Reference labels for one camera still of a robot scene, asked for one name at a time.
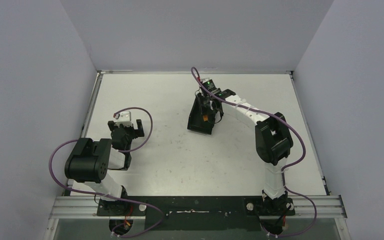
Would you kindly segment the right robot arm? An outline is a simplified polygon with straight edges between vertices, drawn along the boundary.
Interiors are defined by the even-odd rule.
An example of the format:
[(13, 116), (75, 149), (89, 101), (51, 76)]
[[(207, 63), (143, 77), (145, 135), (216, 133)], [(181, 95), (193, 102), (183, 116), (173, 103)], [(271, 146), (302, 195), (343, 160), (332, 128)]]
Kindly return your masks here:
[(288, 198), (284, 171), (294, 143), (290, 126), (281, 113), (268, 113), (253, 107), (233, 91), (216, 88), (211, 79), (201, 81), (201, 97), (211, 102), (211, 109), (223, 114), (222, 104), (229, 106), (231, 115), (255, 129), (256, 152), (265, 166), (265, 184), (262, 190), (262, 210), (271, 215), (294, 215), (294, 205)]

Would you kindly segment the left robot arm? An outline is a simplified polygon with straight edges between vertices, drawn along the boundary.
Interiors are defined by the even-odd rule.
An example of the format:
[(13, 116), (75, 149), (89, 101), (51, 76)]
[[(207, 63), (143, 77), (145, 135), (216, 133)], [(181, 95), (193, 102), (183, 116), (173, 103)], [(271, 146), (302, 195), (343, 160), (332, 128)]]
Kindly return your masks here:
[(145, 136), (142, 120), (136, 120), (137, 128), (131, 121), (109, 121), (111, 138), (93, 141), (79, 138), (69, 155), (64, 173), (68, 179), (83, 183), (102, 193), (98, 206), (108, 214), (125, 216), (134, 210), (133, 203), (125, 198), (126, 188), (118, 184), (108, 170), (126, 171), (131, 164), (131, 144), (136, 138)]

